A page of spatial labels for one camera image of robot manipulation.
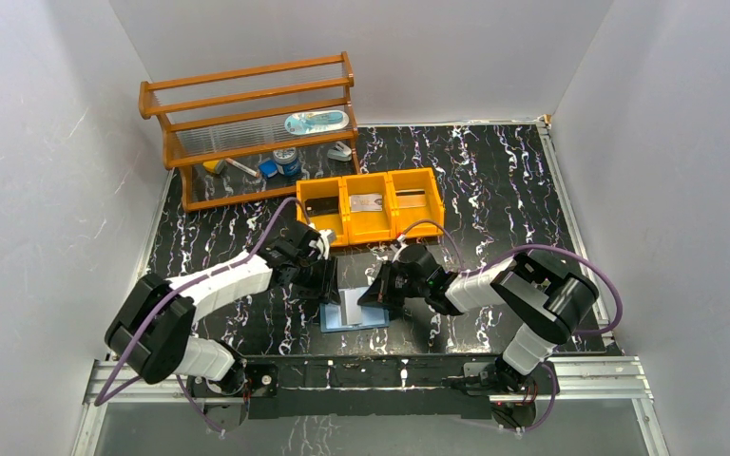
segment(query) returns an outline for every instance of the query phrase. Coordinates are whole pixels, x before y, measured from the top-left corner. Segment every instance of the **white wall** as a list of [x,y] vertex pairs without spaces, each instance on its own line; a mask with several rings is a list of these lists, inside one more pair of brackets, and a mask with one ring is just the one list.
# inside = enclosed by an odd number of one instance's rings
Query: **white wall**
[[551,113],[611,0],[111,0],[155,81],[347,50],[361,123]]
[[730,2],[617,0],[554,140],[674,454],[730,454]]
[[106,0],[0,0],[0,455],[67,454],[163,189]]

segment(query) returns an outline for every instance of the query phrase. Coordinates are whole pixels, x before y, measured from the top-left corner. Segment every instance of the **wooden shelf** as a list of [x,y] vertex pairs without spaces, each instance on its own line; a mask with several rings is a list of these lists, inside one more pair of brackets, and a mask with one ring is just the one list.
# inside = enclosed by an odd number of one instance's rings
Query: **wooden shelf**
[[[356,119],[351,106],[354,73],[348,54],[320,57],[290,63],[224,71],[158,83],[142,82],[139,112],[145,119],[155,116],[163,134],[163,165],[181,168],[183,206],[187,211],[226,204],[261,200],[295,193],[295,186],[204,201],[192,200],[193,165],[221,159],[237,159],[265,154],[287,147],[305,147],[337,141],[347,142],[355,152]],[[338,98],[308,103],[278,105],[266,109],[235,112],[193,119],[216,106],[260,99],[284,98],[299,94],[341,88]],[[296,136],[286,131],[284,122],[297,112],[321,109],[344,110],[349,124],[339,130]],[[173,113],[189,112],[186,122],[173,122]],[[359,166],[354,166],[359,173]]]
[[[300,147],[298,159],[304,163],[301,174],[288,178],[277,175],[272,179],[253,178],[239,170],[229,168],[221,175],[209,174],[201,164],[178,168],[183,182],[182,205],[187,212],[217,207],[218,205],[247,202],[250,195],[257,200],[291,195],[297,192],[297,184],[315,178],[333,178],[357,174],[359,161],[333,161],[326,156],[328,147],[315,145]],[[269,158],[269,154],[251,155],[239,158],[239,162],[250,168]]]

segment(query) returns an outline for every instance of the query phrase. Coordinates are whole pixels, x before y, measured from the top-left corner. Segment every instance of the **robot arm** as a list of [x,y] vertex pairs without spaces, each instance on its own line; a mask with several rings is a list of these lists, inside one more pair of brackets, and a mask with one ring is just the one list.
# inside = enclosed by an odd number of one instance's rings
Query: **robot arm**
[[407,297],[423,297],[440,314],[452,315],[508,304],[524,324],[491,375],[500,388],[518,390],[555,346],[571,338],[598,296],[588,277],[545,252],[518,254],[487,270],[458,274],[445,271],[426,246],[413,244],[382,264],[359,304],[393,310]]
[[267,239],[259,253],[247,252],[206,271],[163,279],[155,274],[136,283],[105,334],[115,352],[126,348],[142,321],[162,297],[198,277],[196,285],[176,295],[158,313],[127,359],[127,364],[155,384],[171,374],[204,377],[225,392],[237,391],[244,382],[245,361],[221,340],[191,336],[192,326],[218,308],[247,296],[292,284],[292,294],[303,299],[339,302],[336,259],[329,257],[334,241],[330,230],[321,232],[290,220]]

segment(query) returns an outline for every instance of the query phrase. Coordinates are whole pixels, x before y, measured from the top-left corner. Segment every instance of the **blue and white container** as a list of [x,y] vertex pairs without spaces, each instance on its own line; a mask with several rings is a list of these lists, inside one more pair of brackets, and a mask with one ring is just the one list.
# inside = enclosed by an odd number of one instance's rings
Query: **blue and white container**
[[348,114],[340,110],[296,112],[284,121],[284,128],[293,135],[314,135],[341,130],[348,122]]
[[290,177],[300,173],[298,151],[294,147],[274,150],[273,160],[276,162],[279,172],[284,176]]

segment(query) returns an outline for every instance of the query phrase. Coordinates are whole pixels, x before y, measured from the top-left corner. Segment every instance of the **orange storage bin compartment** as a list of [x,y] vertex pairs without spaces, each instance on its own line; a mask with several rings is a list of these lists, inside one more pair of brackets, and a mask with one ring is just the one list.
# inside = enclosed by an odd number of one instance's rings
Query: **orange storage bin compartment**
[[[348,215],[348,197],[343,195],[342,185],[340,178],[299,180],[296,189],[297,197],[306,206],[307,211],[311,208],[312,200],[329,197],[338,198],[336,214],[313,216],[312,212],[309,212],[309,217],[318,231],[332,230],[335,232],[336,239],[332,242],[332,247],[342,247],[349,243],[348,229],[344,222]],[[304,219],[300,210],[298,210],[298,220],[306,223],[306,219]]]
[[[443,226],[446,210],[438,193],[431,168],[406,169],[388,173],[393,184],[394,229],[398,236],[413,222],[431,219]],[[443,232],[430,223],[418,225],[407,238],[440,236]]]
[[[342,191],[345,194],[346,224],[351,244],[378,242],[395,239],[393,208],[393,186],[387,173],[346,176]],[[379,212],[354,212],[350,197],[378,194],[382,196],[382,210]]]

